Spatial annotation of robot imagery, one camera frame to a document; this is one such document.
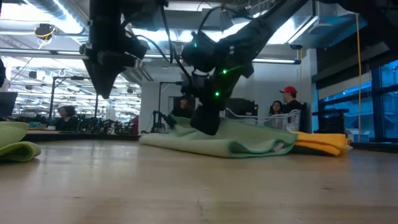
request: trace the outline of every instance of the green cloth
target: green cloth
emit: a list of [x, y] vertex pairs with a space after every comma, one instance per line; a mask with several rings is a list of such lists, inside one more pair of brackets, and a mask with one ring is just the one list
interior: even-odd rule
[[175, 118], [170, 134], [146, 134], [140, 144], [225, 158], [281, 156], [292, 150], [297, 135], [287, 131], [222, 120], [216, 135], [193, 129], [189, 119]]
[[0, 161], [27, 162], [40, 155], [38, 145], [20, 142], [27, 134], [27, 123], [0, 122]]

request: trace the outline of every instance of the yellow cloth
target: yellow cloth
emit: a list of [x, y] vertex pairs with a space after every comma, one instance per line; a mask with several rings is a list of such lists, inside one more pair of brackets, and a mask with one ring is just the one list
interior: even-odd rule
[[27, 134], [27, 123], [0, 122], [0, 161], [27, 162], [40, 155], [38, 145], [20, 142]]
[[349, 140], [345, 134], [293, 133], [298, 136], [295, 146], [314, 149], [334, 156], [345, 154], [347, 152], [347, 145], [349, 145]]

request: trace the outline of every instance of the wooden table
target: wooden table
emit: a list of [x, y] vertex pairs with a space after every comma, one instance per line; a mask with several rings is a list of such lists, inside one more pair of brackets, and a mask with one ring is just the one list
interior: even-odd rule
[[395, 223], [398, 155], [219, 159], [122, 141], [0, 164], [0, 223]]
[[28, 134], [59, 134], [59, 131], [49, 130], [27, 130]]

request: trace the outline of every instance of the shopping cart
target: shopping cart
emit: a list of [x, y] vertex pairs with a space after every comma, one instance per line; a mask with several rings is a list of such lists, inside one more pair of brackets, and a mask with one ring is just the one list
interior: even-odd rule
[[281, 129], [286, 131], [299, 131], [300, 129], [300, 110], [293, 110], [288, 114], [276, 114], [272, 116], [241, 116], [234, 114], [226, 108], [233, 118], [224, 118], [230, 121], [239, 121], [245, 124], [265, 126], [268, 128]]

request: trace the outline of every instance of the white wall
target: white wall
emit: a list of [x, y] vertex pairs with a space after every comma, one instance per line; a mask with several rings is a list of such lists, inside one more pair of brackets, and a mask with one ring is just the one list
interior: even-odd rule
[[318, 104], [318, 95], [312, 76], [317, 73], [317, 52], [307, 50], [301, 65], [284, 65], [255, 63], [254, 74], [246, 79], [242, 77], [236, 85], [233, 98], [254, 100], [259, 105], [259, 116], [267, 116], [269, 107], [275, 100], [283, 101], [279, 90], [287, 85], [293, 85], [297, 91], [297, 100], [308, 103], [308, 130], [312, 130], [312, 105]]
[[[150, 131], [153, 120], [152, 112], [158, 110], [159, 82], [143, 82], [141, 92], [141, 112], [139, 114], [139, 131]], [[163, 84], [160, 96], [160, 112], [167, 114], [169, 111], [169, 97], [181, 96], [180, 86]]]

